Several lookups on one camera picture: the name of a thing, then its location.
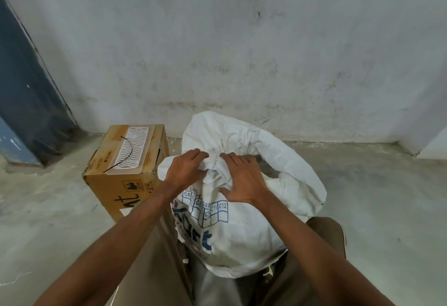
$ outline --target brown cardboard box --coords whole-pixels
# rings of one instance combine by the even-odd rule
[[[159,185],[157,167],[167,156],[164,125],[112,125],[83,178],[118,222]]]

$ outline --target hand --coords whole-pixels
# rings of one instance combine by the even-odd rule
[[[259,208],[258,202],[263,201],[263,196],[271,194],[256,158],[251,156],[246,159],[234,153],[222,153],[220,157],[225,160],[233,179],[233,189],[231,191],[224,187],[219,188],[228,201],[246,202]]]
[[[164,184],[172,191],[173,198],[205,177],[207,171],[198,167],[207,157],[209,157],[207,152],[201,152],[196,148],[174,158],[164,180]]]

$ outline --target pants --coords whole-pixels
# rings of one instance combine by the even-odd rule
[[[322,217],[312,218],[307,224],[346,258],[345,237],[340,224],[331,218]],[[234,302],[234,294],[238,293],[238,288],[233,288],[235,292],[217,292],[214,299],[201,295],[203,290],[195,291],[194,299],[193,285],[178,246],[173,216],[170,211],[166,211],[119,285],[112,306],[237,304]],[[248,281],[254,281],[252,289],[246,286],[243,288],[250,293],[248,298],[240,299],[242,301],[239,304],[243,306],[322,305],[291,253],[286,253],[275,263],[273,278],[269,281],[261,273],[240,279],[212,275],[212,279],[216,279],[209,284],[212,288],[206,290],[219,289],[226,283],[245,286]]]

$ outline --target concrete floor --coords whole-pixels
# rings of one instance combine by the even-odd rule
[[[0,170],[0,305],[32,304],[113,225],[81,178],[100,140],[38,173]],[[325,184],[320,215],[343,225],[350,262],[397,305],[444,305],[447,162],[394,145],[288,144]],[[180,139],[170,146],[177,154]]]

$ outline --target blue door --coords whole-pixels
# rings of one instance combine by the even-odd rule
[[[78,130],[6,0],[0,0],[0,153],[9,162],[45,164]]]

